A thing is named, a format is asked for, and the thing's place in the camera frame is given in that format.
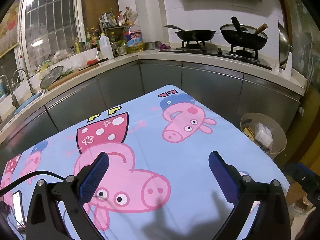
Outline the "white tissue pack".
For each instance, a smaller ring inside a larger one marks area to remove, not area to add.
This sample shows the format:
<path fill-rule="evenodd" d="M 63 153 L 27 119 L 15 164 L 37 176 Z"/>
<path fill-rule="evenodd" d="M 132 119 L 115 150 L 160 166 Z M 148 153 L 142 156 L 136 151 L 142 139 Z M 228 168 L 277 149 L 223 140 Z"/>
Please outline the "white tissue pack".
<path fill-rule="evenodd" d="M 271 130 L 264 124 L 257 122 L 254 125 L 255 141 L 266 148 L 270 148 L 273 144 L 273 135 Z"/>

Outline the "yellow red cardboard box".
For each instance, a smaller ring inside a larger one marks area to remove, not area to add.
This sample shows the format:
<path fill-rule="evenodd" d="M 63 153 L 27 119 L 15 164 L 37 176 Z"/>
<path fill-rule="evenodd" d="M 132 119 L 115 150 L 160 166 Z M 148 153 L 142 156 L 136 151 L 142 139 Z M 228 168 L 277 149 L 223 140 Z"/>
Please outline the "yellow red cardboard box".
<path fill-rule="evenodd" d="M 248 137 L 248 139 L 255 141 L 255 133 L 249 126 L 246 126 L 242 132 Z"/>

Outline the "beige round trash bin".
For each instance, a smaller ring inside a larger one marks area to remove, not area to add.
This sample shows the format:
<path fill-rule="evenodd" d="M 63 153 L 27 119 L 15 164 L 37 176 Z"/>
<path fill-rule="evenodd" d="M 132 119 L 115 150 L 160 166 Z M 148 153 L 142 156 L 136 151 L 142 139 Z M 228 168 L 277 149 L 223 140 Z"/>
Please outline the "beige round trash bin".
<path fill-rule="evenodd" d="M 282 127 L 269 116 L 247 113 L 240 120 L 241 131 L 271 159 L 275 159 L 287 145 Z"/>

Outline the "steel kitchen faucet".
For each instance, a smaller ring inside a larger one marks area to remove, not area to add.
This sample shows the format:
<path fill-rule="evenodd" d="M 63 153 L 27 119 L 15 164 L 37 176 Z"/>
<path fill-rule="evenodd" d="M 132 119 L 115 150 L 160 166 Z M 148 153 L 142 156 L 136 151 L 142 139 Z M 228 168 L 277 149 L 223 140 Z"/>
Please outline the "steel kitchen faucet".
<path fill-rule="evenodd" d="M 12 91 L 12 89 L 11 89 L 11 87 L 10 87 L 9 80 L 8 80 L 7 76 L 4 75 L 4 74 L 0 76 L 0 79 L 3 79 L 3 78 L 5 78 L 5 81 L 6 81 L 6 83 L 7 83 L 7 87 L 8 87 L 8 89 L 9 89 L 10 94 L 11 94 L 12 105 L 13 105 L 16 109 L 18 109 L 18 107 L 20 107 L 20 105 L 19 105 L 19 103 L 18 103 L 18 101 L 17 101 L 17 98 L 16 98 L 15 94 L 13 93 L 13 91 Z"/>

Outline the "barred kitchen window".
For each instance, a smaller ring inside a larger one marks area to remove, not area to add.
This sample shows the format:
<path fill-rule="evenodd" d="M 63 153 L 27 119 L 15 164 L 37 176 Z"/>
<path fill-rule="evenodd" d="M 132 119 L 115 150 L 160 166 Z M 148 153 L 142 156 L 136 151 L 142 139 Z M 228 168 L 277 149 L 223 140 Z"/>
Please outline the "barred kitchen window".
<path fill-rule="evenodd" d="M 78 39 L 75 0 L 23 0 L 21 41 L 25 64 L 32 74 L 53 59 L 72 54 Z"/>

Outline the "black smartphone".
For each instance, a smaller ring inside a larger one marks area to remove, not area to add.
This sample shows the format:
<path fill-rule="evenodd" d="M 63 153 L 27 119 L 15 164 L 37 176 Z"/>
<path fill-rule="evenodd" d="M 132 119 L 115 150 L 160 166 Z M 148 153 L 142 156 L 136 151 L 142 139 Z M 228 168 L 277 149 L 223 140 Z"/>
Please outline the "black smartphone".
<path fill-rule="evenodd" d="M 24 216 L 24 210 L 22 206 L 22 193 L 21 191 L 16 191 L 12 194 L 13 197 L 13 206 L 14 206 L 14 213 L 15 218 L 18 226 L 18 231 L 20 233 L 25 233 L 25 216 Z"/>

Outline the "blue pig cartoon tablecloth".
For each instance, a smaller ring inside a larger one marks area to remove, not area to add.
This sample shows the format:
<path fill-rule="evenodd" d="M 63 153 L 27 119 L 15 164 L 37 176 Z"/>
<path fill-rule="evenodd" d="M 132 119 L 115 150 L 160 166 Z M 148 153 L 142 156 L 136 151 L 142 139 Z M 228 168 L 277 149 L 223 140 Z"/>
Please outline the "blue pig cartoon tablecloth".
<path fill-rule="evenodd" d="M 289 182 L 254 142 L 183 90 L 167 85 L 91 116 L 2 162 L 1 187 L 31 174 L 2 200 L 5 223 L 18 239 L 12 194 L 22 193 L 27 218 L 39 180 L 77 175 L 101 152 L 108 170 L 84 210 L 104 239 L 212 239 L 233 205 L 208 158 L 255 181 Z"/>

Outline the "wooden cutting board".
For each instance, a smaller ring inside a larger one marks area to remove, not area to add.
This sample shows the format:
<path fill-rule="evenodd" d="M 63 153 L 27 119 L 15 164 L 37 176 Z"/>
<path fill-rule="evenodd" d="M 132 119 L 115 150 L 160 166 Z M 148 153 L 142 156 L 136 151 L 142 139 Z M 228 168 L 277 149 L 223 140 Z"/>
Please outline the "wooden cutting board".
<path fill-rule="evenodd" d="M 82 69 L 77 69 L 75 71 L 73 71 L 72 73 L 69 73 L 67 75 L 64 75 L 63 77 L 59 78 L 57 81 L 55 81 L 53 84 L 51 84 L 47 90 L 52 90 L 54 88 L 56 88 L 57 86 L 60 86 L 61 84 L 63 84 L 64 82 L 70 80 L 70 79 L 73 79 L 77 76 L 79 76 L 80 74 L 84 74 L 85 72 L 87 71 L 90 71 L 90 70 L 93 70 L 94 68 L 96 67 L 99 67 L 99 63 L 97 64 L 94 64 L 92 66 L 88 66 L 88 67 L 85 67 L 85 68 L 82 68 Z"/>

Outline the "round glass pot lid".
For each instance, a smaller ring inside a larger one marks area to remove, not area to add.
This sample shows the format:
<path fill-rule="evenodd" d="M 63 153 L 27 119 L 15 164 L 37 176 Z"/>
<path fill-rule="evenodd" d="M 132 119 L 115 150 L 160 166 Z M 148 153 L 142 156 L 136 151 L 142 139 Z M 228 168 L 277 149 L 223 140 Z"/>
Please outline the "round glass pot lid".
<path fill-rule="evenodd" d="M 49 71 L 49 73 L 42 79 L 40 88 L 47 90 L 50 85 L 58 80 L 62 74 L 63 66 L 57 66 Z"/>

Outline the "steel pot lid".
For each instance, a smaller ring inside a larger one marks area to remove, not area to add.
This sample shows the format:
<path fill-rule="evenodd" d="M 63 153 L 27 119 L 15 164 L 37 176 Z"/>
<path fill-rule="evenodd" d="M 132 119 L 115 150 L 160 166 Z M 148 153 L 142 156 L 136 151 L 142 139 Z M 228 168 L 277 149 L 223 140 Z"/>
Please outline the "steel pot lid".
<path fill-rule="evenodd" d="M 278 22 L 279 31 L 279 68 L 285 69 L 289 58 L 289 53 L 293 52 L 293 46 L 289 42 L 289 37 L 285 28 Z"/>

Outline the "black gas stove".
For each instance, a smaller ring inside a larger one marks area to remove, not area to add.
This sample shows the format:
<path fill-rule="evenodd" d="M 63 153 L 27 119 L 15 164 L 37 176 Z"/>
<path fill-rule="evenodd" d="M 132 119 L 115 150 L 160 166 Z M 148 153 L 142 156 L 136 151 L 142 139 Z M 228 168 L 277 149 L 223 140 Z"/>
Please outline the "black gas stove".
<path fill-rule="evenodd" d="M 160 53 L 189 53 L 189 54 L 199 54 L 207 56 L 217 56 L 226 59 L 233 59 L 236 61 L 241 61 L 243 63 L 253 64 L 257 67 L 272 70 L 271 65 L 263 59 L 258 58 L 257 50 L 246 50 L 235 49 L 234 47 L 228 48 L 226 50 L 221 47 L 217 47 L 212 44 L 211 47 L 205 46 L 203 42 L 200 43 L 189 43 L 182 42 L 180 48 L 165 48 L 161 45 L 159 48 Z"/>

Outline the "white plastic jug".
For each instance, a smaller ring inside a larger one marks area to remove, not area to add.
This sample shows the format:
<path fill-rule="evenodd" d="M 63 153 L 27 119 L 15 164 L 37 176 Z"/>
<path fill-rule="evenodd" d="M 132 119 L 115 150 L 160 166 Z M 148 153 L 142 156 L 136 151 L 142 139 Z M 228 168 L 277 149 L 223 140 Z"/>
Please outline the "white plastic jug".
<path fill-rule="evenodd" d="M 100 46 L 100 51 L 103 59 L 108 59 L 108 60 L 114 59 L 111 42 L 104 33 L 101 33 L 100 35 L 99 46 Z"/>

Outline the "black wok right burner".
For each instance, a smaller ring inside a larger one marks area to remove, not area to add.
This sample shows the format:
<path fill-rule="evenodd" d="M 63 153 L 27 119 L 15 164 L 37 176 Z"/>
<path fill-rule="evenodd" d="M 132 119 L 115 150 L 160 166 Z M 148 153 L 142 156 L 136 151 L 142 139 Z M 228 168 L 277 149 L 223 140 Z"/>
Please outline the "black wok right burner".
<path fill-rule="evenodd" d="M 232 16 L 231 23 L 220 27 L 223 38 L 231 45 L 251 50 L 261 50 L 267 43 L 268 37 L 264 31 L 268 28 L 266 23 L 259 28 L 240 24 L 239 20 Z"/>

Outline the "black wok burner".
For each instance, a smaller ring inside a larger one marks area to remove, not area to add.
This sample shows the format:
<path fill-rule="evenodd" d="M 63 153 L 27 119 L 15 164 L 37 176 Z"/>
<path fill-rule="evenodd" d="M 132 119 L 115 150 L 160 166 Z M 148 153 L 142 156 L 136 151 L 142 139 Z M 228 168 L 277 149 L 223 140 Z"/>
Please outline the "black wok burner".
<path fill-rule="evenodd" d="M 266 23 L 259 28 L 240 24 L 239 20 L 232 16 L 231 23 L 220 27 L 223 38 L 231 45 L 251 50 L 261 50 L 267 43 L 268 37 L 264 31 L 268 28 Z"/>
<path fill-rule="evenodd" d="M 185 42 L 206 42 L 210 41 L 215 35 L 215 31 L 213 30 L 183 30 L 171 24 L 164 25 L 163 27 L 177 30 L 176 35 Z"/>

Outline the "yellow cooking oil bottle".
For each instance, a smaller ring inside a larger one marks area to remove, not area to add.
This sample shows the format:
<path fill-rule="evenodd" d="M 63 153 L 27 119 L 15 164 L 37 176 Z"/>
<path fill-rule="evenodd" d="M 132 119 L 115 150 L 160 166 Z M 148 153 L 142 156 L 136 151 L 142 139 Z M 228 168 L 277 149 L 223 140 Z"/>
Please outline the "yellow cooking oil bottle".
<path fill-rule="evenodd" d="M 127 26 L 124 29 L 127 53 L 137 53 L 144 50 L 143 35 L 138 25 Z"/>

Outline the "black wok left burner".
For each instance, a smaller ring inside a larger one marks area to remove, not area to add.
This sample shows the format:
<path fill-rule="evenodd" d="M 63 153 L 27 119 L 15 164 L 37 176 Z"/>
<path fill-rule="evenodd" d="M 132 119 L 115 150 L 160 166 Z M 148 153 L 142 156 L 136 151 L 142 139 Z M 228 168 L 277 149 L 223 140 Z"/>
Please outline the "black wok left burner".
<path fill-rule="evenodd" d="M 215 35 L 215 31 L 213 30 L 183 30 L 171 24 L 164 25 L 163 27 L 177 30 L 176 35 L 185 42 L 206 42 L 210 41 Z"/>

